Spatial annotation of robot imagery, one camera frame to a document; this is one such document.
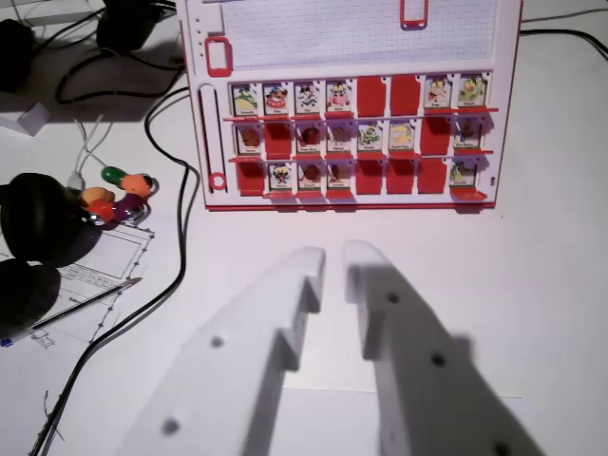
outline purple bead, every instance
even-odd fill
[[[114,219],[124,221],[139,206],[143,205],[143,198],[134,193],[127,193],[123,199],[114,204]]]

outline white plastic frame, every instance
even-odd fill
[[[209,209],[222,209],[228,207],[241,207],[246,210],[248,207],[268,207],[272,209],[277,205],[318,205],[319,200],[304,200],[291,199],[284,201],[276,201],[274,199],[265,199],[263,197],[242,197],[238,191],[237,165],[229,162],[237,155],[234,144],[233,130],[234,126],[231,122],[226,122],[224,119],[233,117],[232,112],[232,93],[230,86],[234,84],[258,84],[257,101],[260,110],[260,115],[263,115],[263,84],[269,83],[287,83],[290,90],[289,95],[289,116],[295,114],[294,100],[294,82],[309,82],[313,81],[317,84],[320,82],[321,102],[321,118],[323,119],[324,105],[326,97],[326,82],[332,80],[352,80],[352,110],[353,120],[358,121],[357,117],[357,78],[362,76],[383,76],[386,79],[387,86],[387,102],[385,117],[375,120],[386,121],[388,127],[391,119],[419,119],[424,117],[424,88],[425,78],[428,74],[447,74],[452,79],[452,98],[451,107],[457,108],[457,93],[459,87],[459,78],[461,74],[483,73],[487,79],[487,94],[486,106],[496,108],[498,111],[483,113],[483,114],[466,114],[472,116],[484,116],[486,118],[484,124],[483,148],[493,151],[492,155],[486,155],[482,158],[486,162],[484,171],[479,174],[477,179],[477,188],[487,195],[487,198],[481,203],[486,206],[491,206],[496,201],[496,190],[498,187],[498,179],[500,172],[500,164],[503,155],[504,135],[507,124],[507,114],[509,108],[510,92],[512,85],[512,75],[515,65],[515,52],[518,42],[520,13],[522,4],[517,0],[500,0],[497,7],[495,38],[493,55],[490,59],[483,60],[467,60],[467,61],[444,61],[444,62],[426,62],[426,63],[400,63],[400,64],[383,64],[383,65],[362,65],[362,66],[346,66],[346,67],[308,67],[308,68],[285,68],[273,70],[243,70],[233,71],[230,76],[214,78],[209,76],[207,71],[207,61],[205,56],[205,39],[208,36],[222,35],[223,24],[221,20],[221,0],[212,3],[206,0],[178,0],[178,13],[182,22],[185,51],[188,61],[189,81],[193,94],[193,111],[195,118],[195,127],[197,129],[199,157],[201,166],[201,175],[205,185],[202,186],[205,202]],[[415,74],[419,75],[421,84],[421,100],[419,103],[419,111],[416,116],[403,116],[399,118],[390,117],[390,83],[391,76],[398,74]],[[211,115],[209,111],[215,109],[215,100],[217,100],[217,114]],[[219,127],[215,127],[215,120],[218,119]],[[419,148],[421,137],[421,129],[416,130],[416,147]],[[295,144],[293,144],[292,157],[295,157]],[[353,141],[353,156],[356,157],[356,143]],[[447,161],[451,160],[453,150],[450,147],[447,156],[438,156]],[[294,162],[295,160],[286,160],[285,162]],[[214,173],[220,173],[225,176],[227,187],[225,190],[214,190],[209,185],[209,177]],[[355,175],[353,173],[352,188],[354,190]],[[356,204],[360,207],[366,205],[394,205],[404,207],[404,205],[412,204],[432,205],[446,203],[468,203],[469,201],[461,201],[454,199],[449,192],[447,185],[448,178],[446,177],[446,191],[443,194],[418,194],[417,191],[417,175],[414,180],[414,186],[411,194],[406,195],[387,195],[386,194],[386,179],[383,181],[383,190],[379,195],[356,195],[353,199],[345,199],[341,201],[326,200],[325,204]]]

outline black ear pad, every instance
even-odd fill
[[[34,289],[34,272],[25,261],[11,258],[0,262],[0,323],[14,324]]]
[[[16,258],[52,259],[70,247],[83,226],[76,197],[51,176],[20,174],[2,193],[2,232]]]

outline cartoon character face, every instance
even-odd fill
[[[472,92],[477,87],[477,81],[473,78],[467,78],[465,81],[465,91]]]
[[[245,128],[240,130],[240,137],[243,139],[243,144],[247,147],[259,146],[259,135],[253,128]]]
[[[287,98],[287,90],[280,87],[274,87],[266,98],[273,98],[275,100],[283,101]]]
[[[396,125],[390,129],[390,138],[395,144],[409,143],[411,141],[411,129],[404,124]]]
[[[287,166],[277,166],[273,171],[276,181],[280,183],[287,183],[289,178],[289,168]]]
[[[346,105],[349,101],[346,86],[338,83],[332,87],[331,102],[334,105]]]
[[[430,93],[435,97],[441,97],[446,93],[446,79],[434,78],[430,83]]]
[[[379,140],[380,136],[378,135],[378,127],[376,125],[370,125],[359,138],[359,143],[369,145]]]

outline character card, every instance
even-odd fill
[[[233,85],[232,97],[235,116],[257,115],[257,94],[251,85]]]
[[[449,171],[450,187],[474,187],[477,165],[472,162],[454,161]]]
[[[378,123],[360,123],[357,149],[359,152],[382,150],[382,128]]]
[[[414,148],[414,128],[407,121],[390,123],[390,150],[411,150]]]
[[[318,163],[300,163],[297,166],[297,188],[300,190],[321,189],[321,167]]]
[[[295,114],[319,112],[320,90],[310,83],[295,83]]]
[[[482,124],[474,117],[458,118],[454,147],[479,148],[482,136]]]
[[[271,190],[292,190],[292,169],[287,163],[268,165]]]
[[[351,167],[345,163],[328,163],[327,188],[351,188]]]
[[[446,75],[427,76],[425,107],[449,107],[451,82]]]
[[[487,83],[481,74],[463,74],[460,77],[458,106],[482,106],[485,104]]]
[[[297,131],[297,153],[319,154],[321,152],[321,130],[313,123],[299,123]]]
[[[346,81],[327,83],[328,112],[352,111],[352,86]]]
[[[327,152],[351,152],[351,128],[346,123],[328,123]]]
[[[237,132],[237,150],[239,155],[259,155],[261,153],[260,127],[239,125]]]
[[[287,114],[287,87],[281,84],[265,84],[264,89],[264,112],[267,116]]]

